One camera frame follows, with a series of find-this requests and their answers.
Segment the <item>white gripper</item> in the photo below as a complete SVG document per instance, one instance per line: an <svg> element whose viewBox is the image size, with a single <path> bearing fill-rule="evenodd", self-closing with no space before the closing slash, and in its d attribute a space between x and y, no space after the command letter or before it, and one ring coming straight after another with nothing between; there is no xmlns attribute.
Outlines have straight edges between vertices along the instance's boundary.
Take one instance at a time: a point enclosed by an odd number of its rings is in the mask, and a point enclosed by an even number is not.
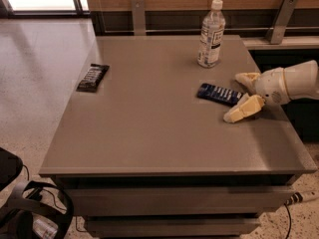
<svg viewBox="0 0 319 239"><path fill-rule="evenodd" d="M251 93L245 94L239 102L224 116L226 122L237 122L257 114L265 103L269 106L286 105L291 99L288 96L283 68L260 73L239 73L235 79L244 85Z"/></svg>

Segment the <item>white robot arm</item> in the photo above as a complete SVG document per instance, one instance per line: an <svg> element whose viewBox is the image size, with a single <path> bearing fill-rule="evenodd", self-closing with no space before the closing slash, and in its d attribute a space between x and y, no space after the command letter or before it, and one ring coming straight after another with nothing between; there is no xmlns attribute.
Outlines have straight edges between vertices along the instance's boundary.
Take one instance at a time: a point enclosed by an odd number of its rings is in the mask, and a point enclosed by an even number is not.
<svg viewBox="0 0 319 239"><path fill-rule="evenodd" d="M235 79L248 89L239 102L224 116L237 122L257 114L265 105L286 105L292 100L319 99L318 64L315 60L264 73L240 73Z"/></svg>

